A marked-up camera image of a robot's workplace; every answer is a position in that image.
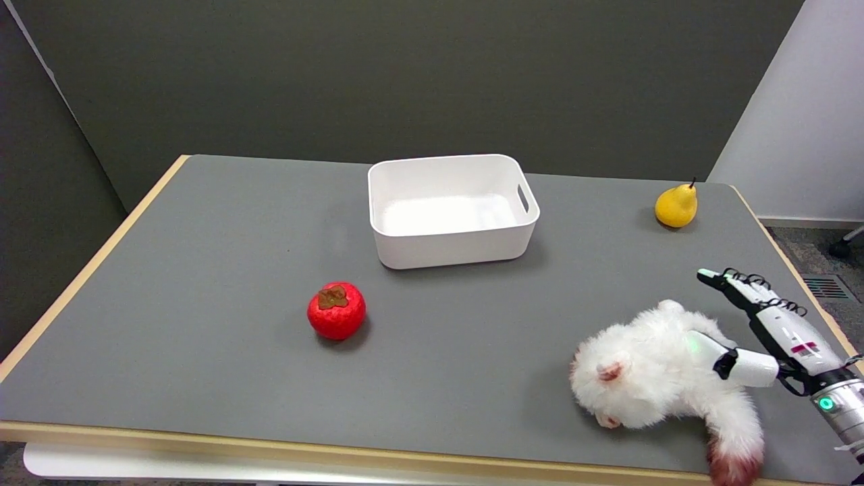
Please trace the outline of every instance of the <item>pear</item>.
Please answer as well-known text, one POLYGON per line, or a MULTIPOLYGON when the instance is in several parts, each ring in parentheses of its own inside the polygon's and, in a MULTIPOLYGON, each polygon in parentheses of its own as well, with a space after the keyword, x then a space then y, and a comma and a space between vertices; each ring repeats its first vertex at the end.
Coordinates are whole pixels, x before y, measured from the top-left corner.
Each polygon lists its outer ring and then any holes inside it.
POLYGON ((696 217, 696 178, 690 184, 666 189, 654 204, 658 221, 668 227, 685 227, 696 217))

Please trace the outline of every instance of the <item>plush toy face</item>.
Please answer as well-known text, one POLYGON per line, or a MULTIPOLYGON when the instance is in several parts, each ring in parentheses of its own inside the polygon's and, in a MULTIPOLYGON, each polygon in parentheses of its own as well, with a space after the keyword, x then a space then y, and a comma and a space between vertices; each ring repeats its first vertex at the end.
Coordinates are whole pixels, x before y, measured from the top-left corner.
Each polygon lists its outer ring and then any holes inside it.
MULTIPOLYGON (((579 347, 570 365, 576 401, 606 428, 654 425, 664 419, 668 407, 647 379, 654 367, 628 349, 625 333, 619 325, 604 329, 579 347)), ((658 369, 655 373, 662 375, 658 369)))

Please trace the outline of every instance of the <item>gray wall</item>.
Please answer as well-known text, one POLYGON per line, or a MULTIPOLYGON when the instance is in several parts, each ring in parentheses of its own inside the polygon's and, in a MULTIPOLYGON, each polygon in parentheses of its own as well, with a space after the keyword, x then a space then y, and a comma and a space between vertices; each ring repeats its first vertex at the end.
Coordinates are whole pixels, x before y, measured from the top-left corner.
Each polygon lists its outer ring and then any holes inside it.
POLYGON ((0 5, 0 360, 125 217, 54 85, 0 5))
POLYGON ((13 0, 127 208, 181 153, 704 180, 803 0, 13 0))

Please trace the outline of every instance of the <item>white plush toy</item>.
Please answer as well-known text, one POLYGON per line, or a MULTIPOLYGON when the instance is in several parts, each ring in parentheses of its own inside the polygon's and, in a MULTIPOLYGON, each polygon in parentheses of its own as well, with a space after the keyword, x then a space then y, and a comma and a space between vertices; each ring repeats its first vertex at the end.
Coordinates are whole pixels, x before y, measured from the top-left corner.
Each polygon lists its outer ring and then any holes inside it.
POLYGON ((705 419, 714 486, 749 486, 763 460, 759 416, 743 387, 699 361, 689 345, 690 330, 735 347, 716 321, 664 300, 580 344, 570 386, 579 405, 608 428, 639 429, 671 416, 705 419))

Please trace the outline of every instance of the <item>white wall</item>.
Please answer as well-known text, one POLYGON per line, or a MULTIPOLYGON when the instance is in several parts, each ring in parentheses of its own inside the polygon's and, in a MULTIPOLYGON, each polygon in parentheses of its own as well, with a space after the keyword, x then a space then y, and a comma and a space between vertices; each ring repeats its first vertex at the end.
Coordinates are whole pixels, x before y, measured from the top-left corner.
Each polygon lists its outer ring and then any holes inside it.
POLYGON ((708 181, 759 217, 864 221, 864 1, 804 3, 708 181))

